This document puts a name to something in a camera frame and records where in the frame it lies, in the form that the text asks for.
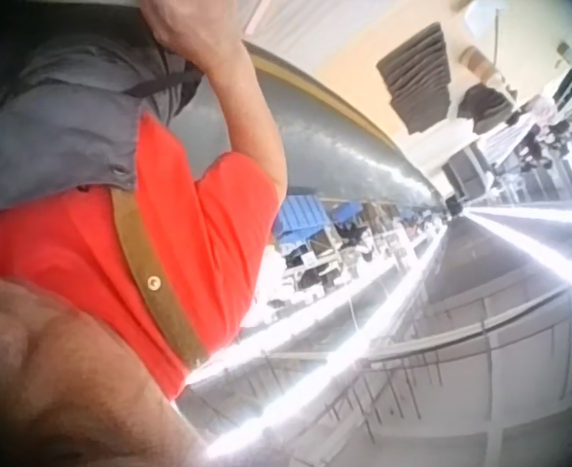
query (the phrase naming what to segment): person in background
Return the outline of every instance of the person in background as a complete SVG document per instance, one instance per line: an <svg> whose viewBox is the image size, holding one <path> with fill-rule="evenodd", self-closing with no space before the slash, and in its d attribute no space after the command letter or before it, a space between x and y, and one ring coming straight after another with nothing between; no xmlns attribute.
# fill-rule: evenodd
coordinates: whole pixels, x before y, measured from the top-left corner
<svg viewBox="0 0 572 467"><path fill-rule="evenodd" d="M235 2L141 12L165 50L53 39L0 101L0 465L206 462L170 401L237 334L286 161ZM164 125L185 60L232 145L197 181Z"/></svg>

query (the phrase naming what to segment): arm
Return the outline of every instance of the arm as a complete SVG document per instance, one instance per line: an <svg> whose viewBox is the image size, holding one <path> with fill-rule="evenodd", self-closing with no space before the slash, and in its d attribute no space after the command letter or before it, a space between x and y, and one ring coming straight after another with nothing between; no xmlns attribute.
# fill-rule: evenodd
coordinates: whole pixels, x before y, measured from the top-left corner
<svg viewBox="0 0 572 467"><path fill-rule="evenodd" d="M231 61L206 76L224 112L232 149L251 158L270 177L281 203L288 185L284 148L242 43Z"/></svg>
<svg viewBox="0 0 572 467"><path fill-rule="evenodd" d="M226 119L232 149L253 160L286 196L286 160L277 125L241 42L234 0L143 0L142 12L162 43L208 78Z"/></svg>

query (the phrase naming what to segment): ceiling light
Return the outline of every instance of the ceiling light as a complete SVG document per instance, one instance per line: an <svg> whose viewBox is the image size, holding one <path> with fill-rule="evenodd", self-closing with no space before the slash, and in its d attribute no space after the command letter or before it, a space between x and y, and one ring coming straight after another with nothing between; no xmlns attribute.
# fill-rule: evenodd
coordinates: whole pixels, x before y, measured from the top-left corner
<svg viewBox="0 0 572 467"><path fill-rule="evenodd" d="M468 219L471 219L477 224L485 227L493 234L496 234L509 243L512 243L514 246L551 270L554 274L572 284L572 262L557 251L527 235L524 235L523 233L514 231L513 229L503 226L497 222L471 213L466 213L465 215Z"/></svg>
<svg viewBox="0 0 572 467"><path fill-rule="evenodd" d="M538 209L534 207L469 207L465 209L465 212L572 224L572 211L561 209Z"/></svg>
<svg viewBox="0 0 572 467"><path fill-rule="evenodd" d="M325 365L297 382L284 395L269 404L260 416L248 419L238 428L219 437L208 447L208 455L217 457L251 444L266 428L281 423L300 411L327 387L335 375L343 372L361 357L368 349L371 340L398 317L398 312L421 283L424 272L442 243L446 230L447 227L443 226L422 258L410 269L364 327L331 353Z"/></svg>

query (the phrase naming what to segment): bright light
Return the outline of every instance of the bright light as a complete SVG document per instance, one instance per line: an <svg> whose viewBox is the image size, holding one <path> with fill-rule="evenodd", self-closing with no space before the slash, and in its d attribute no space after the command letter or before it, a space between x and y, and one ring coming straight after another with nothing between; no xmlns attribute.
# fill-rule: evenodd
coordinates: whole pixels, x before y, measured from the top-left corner
<svg viewBox="0 0 572 467"><path fill-rule="evenodd" d="M536 209L534 207L469 207L465 209L465 212L572 224L572 211L563 211L560 209Z"/></svg>
<svg viewBox="0 0 572 467"><path fill-rule="evenodd" d="M572 284L572 262L554 251L549 246L530 238L523 233L519 233L502 224L499 224L484 217L466 213L466 217L472 221L485 227L493 234L498 235L502 239L512 243L514 246L524 251L543 266L551 270L565 281Z"/></svg>
<svg viewBox="0 0 572 467"><path fill-rule="evenodd" d="M394 260L371 265L366 275L350 282L331 295L318 300L287 318L277 321L269 328L254 334L244 341L217 352L208 365L192 372L187 377L186 383L196 384L210 377L215 377L225 369L243 365L254 358L262 356L264 352L276 349L329 316L341 305L348 303L352 297L364 290L395 265Z"/></svg>
<svg viewBox="0 0 572 467"><path fill-rule="evenodd" d="M446 226L442 228L421 260L410 269L364 327L332 352L325 365L297 382L286 394L269 404L260 416L250 418L240 427L218 438L208 447L208 455L217 457L251 444L261 436L263 430L283 422L300 411L327 387L335 375L343 372L357 358L362 356L368 349L371 340L382 333L392 320L398 317L398 312L421 282L426 268L442 243L446 229Z"/></svg>

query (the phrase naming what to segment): red shirt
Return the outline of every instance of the red shirt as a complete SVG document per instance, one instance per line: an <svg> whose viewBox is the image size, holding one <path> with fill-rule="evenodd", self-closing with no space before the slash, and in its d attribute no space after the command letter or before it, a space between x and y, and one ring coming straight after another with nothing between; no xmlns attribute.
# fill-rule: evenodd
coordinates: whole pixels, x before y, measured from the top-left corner
<svg viewBox="0 0 572 467"><path fill-rule="evenodd" d="M277 214L275 186L249 158L227 153L194 181L180 143L145 114L137 147L139 210L174 292L208 353L235 337L249 309ZM71 190L0 213L0 276L64 297L119 333L164 394L187 370L134 284L109 189Z"/></svg>

